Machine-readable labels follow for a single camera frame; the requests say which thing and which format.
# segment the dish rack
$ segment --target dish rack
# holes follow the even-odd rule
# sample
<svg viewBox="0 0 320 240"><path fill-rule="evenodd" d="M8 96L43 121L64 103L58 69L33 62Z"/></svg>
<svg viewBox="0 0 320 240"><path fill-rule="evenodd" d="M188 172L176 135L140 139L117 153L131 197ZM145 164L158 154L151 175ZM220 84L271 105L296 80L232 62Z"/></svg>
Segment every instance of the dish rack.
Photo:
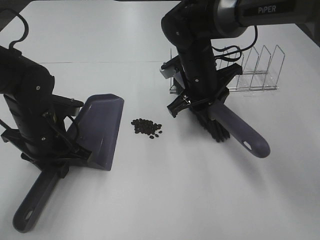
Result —
<svg viewBox="0 0 320 240"><path fill-rule="evenodd" d="M239 53L230 55L230 58L236 58ZM263 45L259 52L256 47L252 47L247 56L244 52L242 57L236 62L242 66L243 74L235 76L228 84L230 92L250 92L250 91L267 91L277 90L283 64L286 58L285 52L279 45L276 45L273 53ZM218 59L216 69L222 69L231 62ZM177 94L177 88L174 85L174 79L170 79L170 93Z"/></svg>

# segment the black wire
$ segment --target black wire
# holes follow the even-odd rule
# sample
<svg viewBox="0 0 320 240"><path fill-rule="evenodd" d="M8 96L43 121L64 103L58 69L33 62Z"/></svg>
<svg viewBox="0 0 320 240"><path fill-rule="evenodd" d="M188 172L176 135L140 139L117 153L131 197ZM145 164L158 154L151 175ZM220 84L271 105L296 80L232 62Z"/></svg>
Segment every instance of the black wire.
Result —
<svg viewBox="0 0 320 240"><path fill-rule="evenodd" d="M3 8L3 7L0 7L0 13L2 13L3 11L9 11L11 13L13 13L14 15L16 15L22 22L23 22L23 25L24 25L24 33L22 35L22 37L19 39L19 40L15 40L15 41L12 41L10 44L9 44L9 49L12 50L14 49L14 45L16 43L19 43L19 42L22 42L23 40L26 39L26 37L28 36L28 33L29 33L29 25L27 23L27 21L24 19L23 16L21 16L18 12L16 12L15 10L11 9L11 8Z"/></svg>
<svg viewBox="0 0 320 240"><path fill-rule="evenodd" d="M222 49L214 48L214 47L212 47L212 48L214 50L218 51L218 52L221 52L221 51L224 52L224 51L226 51L228 49L231 49L231 48L236 48L237 49L237 51L232 51L232 52L227 52L225 54L217 55L217 56L215 56L216 59L222 59L223 57L230 56L232 54L237 54L237 53L240 53L240 57L241 57L242 53L244 51L247 51L247 50L251 49L256 44L257 40L258 40L258 28L257 28L257 26L254 26L254 40L253 40L253 43L250 46L245 47L243 49L240 49L238 46L235 46L235 45L228 46L228 47L222 48ZM234 59L233 58L227 58L227 59L231 60L231 62L232 62L236 58L234 58Z"/></svg>
<svg viewBox="0 0 320 240"><path fill-rule="evenodd" d="M4 127L6 130L8 130L8 129L11 129L11 127L9 127L4 121L2 121L1 119L0 119L0 125L2 126L2 127Z"/></svg>
<svg viewBox="0 0 320 240"><path fill-rule="evenodd" d="M227 61L227 62L236 62L238 61L243 53L242 53L242 50L240 49L240 47L236 46L236 45L231 45L231 46L228 46L228 47L225 47L225 48L215 48L215 47L212 47L214 50L216 50L217 52L224 52L224 51L227 51L229 49L232 49L232 48L236 48L237 49L237 53L240 53L238 57L235 57L235 58L230 58L230 57L225 57L223 55L217 55L215 56L214 58L215 59L221 59L221 60L224 60L224 61Z"/></svg>
<svg viewBox="0 0 320 240"><path fill-rule="evenodd" d="M75 127L76 134L75 134L75 137L74 137L74 141L76 142L76 141L78 140L78 137L79 137L79 134L80 134L79 125L76 123L76 121L73 119L72 116L67 115L67 117L71 120L72 124L73 124L74 127Z"/></svg>
<svg viewBox="0 0 320 240"><path fill-rule="evenodd" d="M61 130L56 123L53 121L53 119L50 117L49 114L43 114L42 115L46 122L49 124L49 126L62 138L62 140L65 142L65 144L68 146L68 148L73 152L76 153L79 150L79 146L74 143L74 140L71 139L67 134L66 131Z"/></svg>

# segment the hanging hole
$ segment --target hanging hole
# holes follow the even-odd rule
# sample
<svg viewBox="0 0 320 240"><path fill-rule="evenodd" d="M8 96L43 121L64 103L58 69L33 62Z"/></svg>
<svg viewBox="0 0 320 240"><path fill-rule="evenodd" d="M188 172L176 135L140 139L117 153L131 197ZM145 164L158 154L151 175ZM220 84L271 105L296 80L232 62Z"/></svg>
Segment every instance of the hanging hole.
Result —
<svg viewBox="0 0 320 240"><path fill-rule="evenodd" d="M250 146L250 144L249 144L248 142L244 141L243 144L244 144L250 151L252 150L252 148L251 148L251 146Z"/></svg>
<svg viewBox="0 0 320 240"><path fill-rule="evenodd" d="M33 209L29 210L29 211L27 212L27 214L25 215L24 220L28 221L28 220L30 219L30 217L31 217L31 215L32 215L33 212L34 212Z"/></svg>

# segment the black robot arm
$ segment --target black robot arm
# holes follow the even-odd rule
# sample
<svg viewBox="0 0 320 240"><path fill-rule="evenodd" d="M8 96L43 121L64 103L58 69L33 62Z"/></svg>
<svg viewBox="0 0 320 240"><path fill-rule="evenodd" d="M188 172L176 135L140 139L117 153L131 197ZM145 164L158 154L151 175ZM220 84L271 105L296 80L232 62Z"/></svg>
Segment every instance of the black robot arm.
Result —
<svg viewBox="0 0 320 240"><path fill-rule="evenodd" d="M76 116L83 102L53 94L55 78L42 65L22 56L14 44L28 35L28 24L17 12L24 24L24 34L12 41L9 48L0 46L0 94L9 107L18 129L12 129L2 120L5 128L1 134L4 142L10 142L21 152L21 158L41 170L37 181L23 200L13 218L14 227L25 233L36 223L46 201L60 178L64 178L69 166L88 166L92 152L80 146L66 131L64 119Z"/></svg>
<svg viewBox="0 0 320 240"><path fill-rule="evenodd" d="M319 2L181 1L161 21L165 36L178 51L178 56L165 63L161 72L165 77L172 73L183 89L168 106L172 116L176 117L179 111L189 108L217 142L223 142L231 133L252 154L267 157L270 148L266 140L223 104L229 95L227 84L235 75L242 74L242 68L234 63L216 70L211 40L235 38L248 26L255 26L256 41L256 25L309 22L313 23L313 35L319 39ZM242 54L242 51L237 48L236 52Z"/></svg>

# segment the piper logo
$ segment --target piper logo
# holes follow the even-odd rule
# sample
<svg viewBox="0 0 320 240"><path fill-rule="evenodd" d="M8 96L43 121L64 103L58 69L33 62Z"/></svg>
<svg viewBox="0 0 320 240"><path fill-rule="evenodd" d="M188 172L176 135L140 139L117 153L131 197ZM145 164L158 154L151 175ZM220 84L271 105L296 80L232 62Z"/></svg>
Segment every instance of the piper logo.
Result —
<svg viewBox="0 0 320 240"><path fill-rule="evenodd" d="M258 7L258 14L270 14L276 12L276 5Z"/></svg>

